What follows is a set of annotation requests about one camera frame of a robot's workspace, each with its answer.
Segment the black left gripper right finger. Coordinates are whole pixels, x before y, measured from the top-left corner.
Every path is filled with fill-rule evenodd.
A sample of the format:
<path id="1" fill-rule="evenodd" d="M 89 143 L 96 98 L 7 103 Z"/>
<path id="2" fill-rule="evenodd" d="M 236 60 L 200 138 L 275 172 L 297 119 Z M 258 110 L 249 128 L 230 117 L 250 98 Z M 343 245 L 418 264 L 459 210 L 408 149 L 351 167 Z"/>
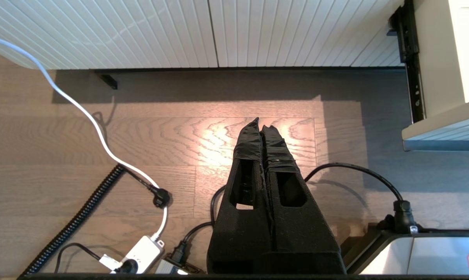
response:
<path id="1" fill-rule="evenodd" d="M 258 273 L 344 273 L 341 249 L 285 140 L 264 126 L 264 171 L 271 248 L 256 259 Z"/>

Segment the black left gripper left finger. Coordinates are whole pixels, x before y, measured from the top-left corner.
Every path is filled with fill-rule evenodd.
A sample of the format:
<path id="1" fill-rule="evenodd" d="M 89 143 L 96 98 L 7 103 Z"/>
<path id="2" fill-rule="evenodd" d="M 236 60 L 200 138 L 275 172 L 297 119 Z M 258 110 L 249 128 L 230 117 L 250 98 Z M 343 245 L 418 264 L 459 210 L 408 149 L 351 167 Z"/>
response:
<path id="1" fill-rule="evenodd" d="M 233 149 L 232 166 L 207 251 L 210 273 L 252 273 L 271 248 L 259 119 L 245 125 Z"/>

